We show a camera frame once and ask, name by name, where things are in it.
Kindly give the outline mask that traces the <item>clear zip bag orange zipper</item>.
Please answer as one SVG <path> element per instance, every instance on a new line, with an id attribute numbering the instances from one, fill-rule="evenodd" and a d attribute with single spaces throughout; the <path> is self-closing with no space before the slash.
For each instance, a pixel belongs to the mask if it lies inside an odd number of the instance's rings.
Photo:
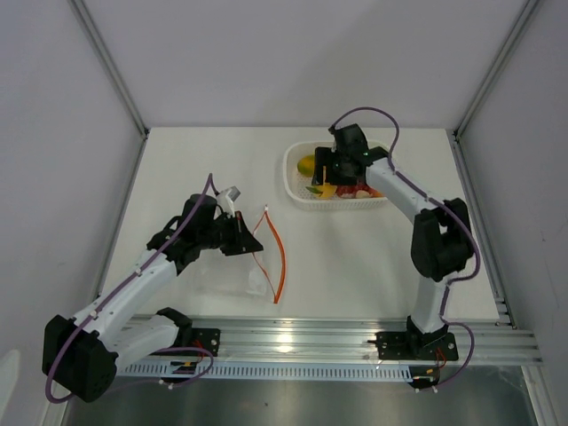
<path id="1" fill-rule="evenodd" d="M 225 256 L 218 249 L 204 252 L 193 266 L 193 286 L 206 296 L 236 296 L 277 305 L 288 272 L 283 238 L 268 205 L 246 208 L 243 216 L 263 250 L 238 256 Z"/>

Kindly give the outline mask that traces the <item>orange with green leaf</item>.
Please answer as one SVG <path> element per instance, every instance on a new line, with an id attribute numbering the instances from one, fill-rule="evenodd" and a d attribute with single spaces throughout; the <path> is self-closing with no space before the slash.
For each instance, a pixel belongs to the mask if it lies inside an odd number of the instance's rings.
<path id="1" fill-rule="evenodd" d="M 314 198 L 328 200 L 335 196 L 337 186 L 324 183 L 322 185 L 308 185 L 305 189 Z"/>

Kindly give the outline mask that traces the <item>red orange peach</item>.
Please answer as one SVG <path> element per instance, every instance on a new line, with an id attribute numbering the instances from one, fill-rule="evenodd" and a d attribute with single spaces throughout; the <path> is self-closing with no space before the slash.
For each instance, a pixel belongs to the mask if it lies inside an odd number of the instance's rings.
<path id="1" fill-rule="evenodd" d="M 383 194 L 379 191 L 375 190 L 374 188 L 369 187 L 368 191 L 373 198 L 382 198 Z"/>

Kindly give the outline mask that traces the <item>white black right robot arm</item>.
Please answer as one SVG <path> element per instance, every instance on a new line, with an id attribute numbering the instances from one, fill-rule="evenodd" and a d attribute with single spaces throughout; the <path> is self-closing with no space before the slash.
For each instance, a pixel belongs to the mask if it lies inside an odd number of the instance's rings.
<path id="1" fill-rule="evenodd" d="M 406 320 L 403 344 L 409 357 L 421 359 L 443 346 L 449 324 L 444 308 L 450 286 L 477 254 L 469 212 L 460 198 L 437 201 L 397 168 L 392 151 L 371 148 L 357 125 L 329 128 L 331 147 L 315 148 L 312 182 L 331 185 L 366 183 L 384 195 L 413 226 L 410 257 L 419 274 L 418 296 Z"/>

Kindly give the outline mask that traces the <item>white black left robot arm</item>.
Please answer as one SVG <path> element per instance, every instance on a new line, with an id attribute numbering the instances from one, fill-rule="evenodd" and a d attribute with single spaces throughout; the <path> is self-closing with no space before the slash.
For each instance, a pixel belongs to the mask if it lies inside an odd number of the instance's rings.
<path id="1" fill-rule="evenodd" d="M 74 397 L 92 402 L 107 392 L 118 371 L 151 354 L 215 353 L 194 346 L 193 322 L 183 313 L 162 308 L 132 328 L 126 325 L 158 290 L 170 284 L 204 250 L 224 256 L 252 254 L 263 245 L 234 207 L 239 190 L 231 186 L 215 196 L 192 195 L 181 215 L 173 217 L 146 244 L 132 272 L 114 289 L 66 319 L 53 317 L 45 327 L 42 370 L 52 403 L 57 383 Z"/>

